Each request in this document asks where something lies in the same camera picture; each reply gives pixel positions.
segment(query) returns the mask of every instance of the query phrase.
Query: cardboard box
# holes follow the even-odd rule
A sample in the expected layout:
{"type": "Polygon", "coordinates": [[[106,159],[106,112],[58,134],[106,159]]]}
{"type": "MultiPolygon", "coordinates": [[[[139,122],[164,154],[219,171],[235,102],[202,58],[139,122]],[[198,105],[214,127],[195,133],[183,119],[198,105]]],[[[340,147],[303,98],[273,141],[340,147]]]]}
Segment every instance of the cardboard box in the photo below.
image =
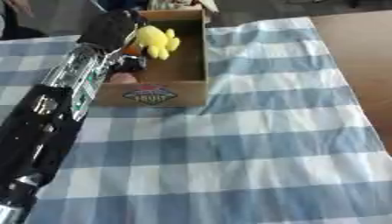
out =
{"type": "Polygon", "coordinates": [[[181,45],[168,60],[151,59],[137,73],[139,83],[104,83],[95,98],[100,106],[201,106],[207,100],[207,63],[202,10],[141,11],[153,25],[173,28],[181,45]]]}

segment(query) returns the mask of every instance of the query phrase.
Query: box label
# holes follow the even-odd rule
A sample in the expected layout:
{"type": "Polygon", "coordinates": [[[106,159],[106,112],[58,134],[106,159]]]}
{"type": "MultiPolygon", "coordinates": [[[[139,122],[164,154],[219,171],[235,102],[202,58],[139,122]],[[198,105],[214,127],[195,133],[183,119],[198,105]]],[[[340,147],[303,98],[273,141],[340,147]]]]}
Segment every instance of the box label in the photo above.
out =
{"type": "Polygon", "coordinates": [[[151,106],[158,105],[159,103],[177,97],[177,95],[169,89],[155,84],[139,85],[135,90],[125,93],[122,96],[151,106]]]}

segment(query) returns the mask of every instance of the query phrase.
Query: person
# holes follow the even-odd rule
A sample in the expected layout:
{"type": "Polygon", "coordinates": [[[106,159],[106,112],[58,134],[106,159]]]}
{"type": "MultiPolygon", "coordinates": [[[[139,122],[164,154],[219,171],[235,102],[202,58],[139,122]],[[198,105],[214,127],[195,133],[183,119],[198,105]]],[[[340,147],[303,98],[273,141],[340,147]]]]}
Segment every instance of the person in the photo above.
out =
{"type": "Polygon", "coordinates": [[[2,39],[19,39],[39,37],[40,31],[18,26],[18,14],[24,13],[33,18],[29,0],[0,0],[0,37],[2,39]]]}

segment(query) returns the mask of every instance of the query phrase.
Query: table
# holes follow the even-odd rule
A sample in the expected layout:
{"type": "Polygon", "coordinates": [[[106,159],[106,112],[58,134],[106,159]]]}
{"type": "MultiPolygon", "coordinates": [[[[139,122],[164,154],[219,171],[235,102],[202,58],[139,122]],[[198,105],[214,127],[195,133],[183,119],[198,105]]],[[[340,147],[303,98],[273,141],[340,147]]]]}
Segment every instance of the table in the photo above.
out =
{"type": "MultiPolygon", "coordinates": [[[[76,37],[0,43],[0,119],[76,37]]],[[[392,221],[392,162],[311,20],[207,30],[199,108],[92,107],[28,224],[392,221]]]]}
{"type": "Polygon", "coordinates": [[[322,39],[392,153],[392,10],[314,17],[322,39]]]}

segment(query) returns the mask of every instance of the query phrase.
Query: person's arm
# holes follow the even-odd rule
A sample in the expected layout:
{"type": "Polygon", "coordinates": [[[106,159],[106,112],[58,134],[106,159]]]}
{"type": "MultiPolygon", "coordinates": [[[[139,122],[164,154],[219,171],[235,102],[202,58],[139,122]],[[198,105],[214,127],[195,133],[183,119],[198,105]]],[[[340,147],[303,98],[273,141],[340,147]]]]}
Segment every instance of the person's arm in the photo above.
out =
{"type": "Polygon", "coordinates": [[[34,17],[32,7],[29,0],[4,0],[16,13],[25,13],[30,17],[34,17]]]}

